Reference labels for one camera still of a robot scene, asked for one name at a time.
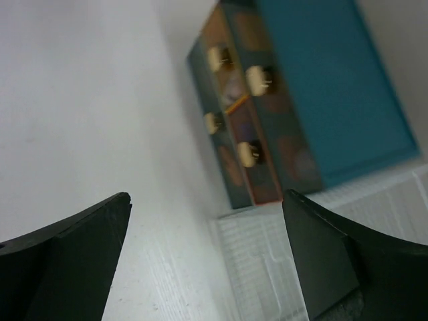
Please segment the teal bottom drawer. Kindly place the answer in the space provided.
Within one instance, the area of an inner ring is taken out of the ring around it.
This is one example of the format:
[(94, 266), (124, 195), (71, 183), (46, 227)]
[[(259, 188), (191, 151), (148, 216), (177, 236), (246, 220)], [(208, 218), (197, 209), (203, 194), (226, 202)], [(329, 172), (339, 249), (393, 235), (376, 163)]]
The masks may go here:
[(233, 140), (217, 97), (213, 76), (205, 61), (205, 49), (204, 40), (197, 37), (187, 56), (187, 65), (199, 99), (203, 122), (219, 164), (231, 208), (251, 207), (253, 202), (241, 167), (238, 165)]

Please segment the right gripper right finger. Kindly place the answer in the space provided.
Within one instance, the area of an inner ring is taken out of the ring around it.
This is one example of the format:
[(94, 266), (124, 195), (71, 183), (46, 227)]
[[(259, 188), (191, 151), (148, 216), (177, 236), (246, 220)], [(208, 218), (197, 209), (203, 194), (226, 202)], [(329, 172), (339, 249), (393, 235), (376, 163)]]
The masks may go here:
[(427, 246), (351, 221), (294, 190), (284, 220), (309, 320), (426, 320)]

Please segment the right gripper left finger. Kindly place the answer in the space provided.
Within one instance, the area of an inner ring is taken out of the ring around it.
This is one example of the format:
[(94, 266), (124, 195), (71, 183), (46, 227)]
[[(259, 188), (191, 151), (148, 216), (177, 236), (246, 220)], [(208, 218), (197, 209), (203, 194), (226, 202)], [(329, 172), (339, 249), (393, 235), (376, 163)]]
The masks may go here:
[(1, 242), (1, 319), (101, 320), (131, 209), (117, 193)]

